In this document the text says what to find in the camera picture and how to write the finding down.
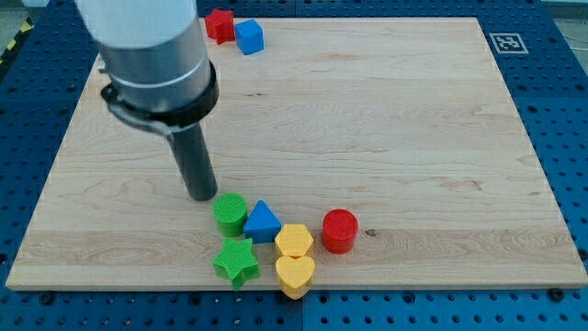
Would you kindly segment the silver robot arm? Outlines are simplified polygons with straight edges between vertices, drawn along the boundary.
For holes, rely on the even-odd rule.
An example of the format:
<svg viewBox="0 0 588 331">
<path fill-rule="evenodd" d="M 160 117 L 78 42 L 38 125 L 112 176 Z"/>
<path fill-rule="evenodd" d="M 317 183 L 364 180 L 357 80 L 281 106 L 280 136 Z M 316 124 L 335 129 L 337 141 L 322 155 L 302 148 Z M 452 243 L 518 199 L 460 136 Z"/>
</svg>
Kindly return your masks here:
<svg viewBox="0 0 588 331">
<path fill-rule="evenodd" d="M 195 0 L 74 0 L 106 64 L 102 96 L 123 123 L 163 136 L 198 131 L 218 85 Z"/>
</svg>

